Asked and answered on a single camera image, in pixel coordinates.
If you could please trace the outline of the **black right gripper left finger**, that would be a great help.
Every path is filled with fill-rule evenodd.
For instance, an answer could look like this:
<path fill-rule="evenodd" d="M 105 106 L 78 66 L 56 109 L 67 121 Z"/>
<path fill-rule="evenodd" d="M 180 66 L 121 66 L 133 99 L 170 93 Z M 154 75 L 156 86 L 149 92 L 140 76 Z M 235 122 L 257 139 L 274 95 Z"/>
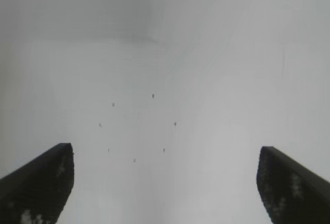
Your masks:
<path fill-rule="evenodd" d="M 1 223 L 56 223 L 73 186 L 73 147 L 59 143 L 1 178 Z"/>

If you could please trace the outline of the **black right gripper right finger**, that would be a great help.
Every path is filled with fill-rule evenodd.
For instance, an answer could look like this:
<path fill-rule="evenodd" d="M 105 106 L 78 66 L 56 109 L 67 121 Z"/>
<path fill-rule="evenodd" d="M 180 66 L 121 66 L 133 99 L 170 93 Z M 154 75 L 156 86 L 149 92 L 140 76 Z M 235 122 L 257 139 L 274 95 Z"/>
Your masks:
<path fill-rule="evenodd" d="M 275 147 L 261 148 L 256 184 L 272 223 L 329 224 L 329 182 Z"/>

